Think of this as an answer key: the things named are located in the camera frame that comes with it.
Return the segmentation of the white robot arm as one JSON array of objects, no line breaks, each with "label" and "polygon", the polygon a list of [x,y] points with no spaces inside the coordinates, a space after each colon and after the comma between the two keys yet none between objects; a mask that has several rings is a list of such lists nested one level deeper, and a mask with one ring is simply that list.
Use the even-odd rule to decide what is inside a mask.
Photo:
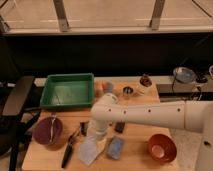
[{"label": "white robot arm", "polygon": [[94,133],[103,138],[110,122],[127,122],[202,134],[195,171],[213,171],[213,101],[173,101],[120,105],[112,93],[104,94],[91,108]]}]

